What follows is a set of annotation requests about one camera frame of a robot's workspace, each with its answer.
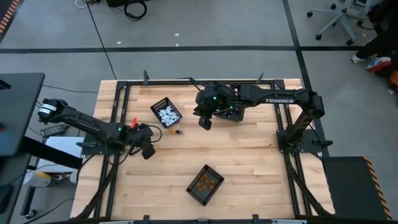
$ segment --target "sneaker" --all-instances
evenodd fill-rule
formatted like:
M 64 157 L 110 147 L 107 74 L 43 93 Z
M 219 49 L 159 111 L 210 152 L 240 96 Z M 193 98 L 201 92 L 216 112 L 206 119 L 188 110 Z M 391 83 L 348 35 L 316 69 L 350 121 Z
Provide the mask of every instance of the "sneaker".
M 382 68 L 385 68 L 387 66 L 391 65 L 391 58 L 389 57 L 380 57 L 376 58 L 371 62 L 368 67 L 366 68 L 367 71 L 369 72 L 378 72 Z
M 364 58 L 364 59 L 362 59 L 362 58 L 357 57 L 356 55 L 354 55 L 354 56 L 351 57 L 351 61 L 352 61 L 353 63 L 368 62 L 368 61 L 370 61 L 370 60 L 372 60 L 372 59 L 371 59 L 371 58 Z

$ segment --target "office chair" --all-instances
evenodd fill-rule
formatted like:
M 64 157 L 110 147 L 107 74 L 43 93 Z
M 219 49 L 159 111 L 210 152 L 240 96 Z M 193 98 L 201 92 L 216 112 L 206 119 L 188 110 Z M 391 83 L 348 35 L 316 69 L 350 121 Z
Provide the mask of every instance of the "office chair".
M 317 34 L 315 38 L 317 40 L 322 39 L 322 33 L 327 30 L 327 28 L 335 26 L 337 22 L 340 22 L 347 31 L 348 35 L 351 37 L 351 39 L 347 41 L 347 45 L 351 45 L 356 40 L 356 36 L 353 28 L 348 22 L 348 19 L 356 19 L 356 24 L 358 26 L 361 26 L 363 21 L 365 20 L 365 17 L 361 17 L 361 15 L 364 14 L 366 16 L 366 14 L 372 9 L 373 6 L 382 2 L 383 0 L 338 0 L 338 5 L 332 4 L 330 6 L 331 10 L 310 9 L 310 11 L 307 12 L 307 16 L 312 17 L 313 12 L 334 15 L 335 17 Z M 360 12 L 360 14 L 359 16 L 347 14 L 347 9 L 356 9 Z

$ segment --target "orange stripe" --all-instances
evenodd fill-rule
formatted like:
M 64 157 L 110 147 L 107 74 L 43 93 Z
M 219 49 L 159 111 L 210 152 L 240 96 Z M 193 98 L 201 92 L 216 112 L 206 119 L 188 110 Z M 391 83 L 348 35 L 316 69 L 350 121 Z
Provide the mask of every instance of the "orange stripe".
M 388 216 L 392 217 L 390 211 L 388 211 L 387 209 L 384 209 L 384 212 L 385 212 Z
M 386 199 L 384 198 L 383 194 L 380 193 L 380 192 L 379 192 L 379 197 L 382 198 L 383 200 L 386 200 Z
M 384 205 L 384 207 L 388 208 L 388 206 L 387 206 L 387 203 L 386 203 L 386 202 L 383 202 L 383 201 L 381 201 L 381 203 Z
M 371 162 L 371 160 L 370 160 L 367 156 L 364 156 L 363 158 L 364 158 L 366 161 Z
M 372 170 L 369 170 L 369 171 L 371 172 L 371 174 L 372 174 L 374 177 L 377 177 L 377 175 L 376 175 L 375 172 L 373 172 Z
M 376 178 L 374 178 L 374 177 L 372 177 L 372 178 L 373 178 L 373 181 L 374 181 L 375 183 L 379 184 L 379 181 L 377 181 Z
M 376 184 L 375 184 L 375 186 L 376 186 L 376 189 L 377 189 L 378 191 L 382 192 L 382 190 L 381 190 L 381 188 L 380 188 L 379 186 L 377 186 Z

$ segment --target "desk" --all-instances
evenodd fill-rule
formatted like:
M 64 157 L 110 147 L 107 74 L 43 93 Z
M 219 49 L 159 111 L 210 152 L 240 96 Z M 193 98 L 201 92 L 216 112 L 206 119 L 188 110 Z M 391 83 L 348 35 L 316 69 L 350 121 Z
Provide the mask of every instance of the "desk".
M 110 120 L 116 83 L 101 82 L 94 117 Z M 299 79 L 286 79 L 284 83 L 286 89 L 301 87 Z M 192 115 L 196 95 L 192 85 L 158 83 L 130 88 L 126 124 L 136 117 L 138 123 L 160 127 L 163 138 L 154 144 L 156 154 L 149 160 L 138 154 L 119 166 L 111 219 L 142 220 L 144 215 L 150 215 L 151 220 L 251 219 L 253 214 L 260 218 L 293 218 L 284 159 L 275 134 L 278 125 L 274 105 L 246 109 L 239 123 L 213 117 L 211 130 L 205 131 L 198 125 L 199 117 Z M 183 116 L 173 126 L 183 134 L 170 134 L 162 128 L 149 108 L 165 96 Z M 301 109 L 293 105 L 290 111 L 295 121 Z M 282 119 L 286 126 L 284 114 Z M 159 134 L 154 132 L 152 139 L 157 139 Z M 334 213 L 321 160 L 313 154 L 302 154 L 301 158 L 308 188 L 325 209 Z M 102 162 L 103 156 L 95 156 L 81 170 L 71 217 L 78 215 L 94 195 Z M 203 207 L 185 189 L 205 164 L 225 181 Z M 304 214 L 301 194 L 297 195 Z M 107 198 L 105 193 L 101 216 Z

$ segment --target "logo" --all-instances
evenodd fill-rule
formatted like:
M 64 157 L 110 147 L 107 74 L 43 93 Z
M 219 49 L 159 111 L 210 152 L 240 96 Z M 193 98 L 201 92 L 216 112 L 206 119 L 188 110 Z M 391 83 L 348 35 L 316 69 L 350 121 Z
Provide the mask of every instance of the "logo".
M 275 100 L 275 99 L 266 99 L 266 103 L 294 103 L 294 100 Z

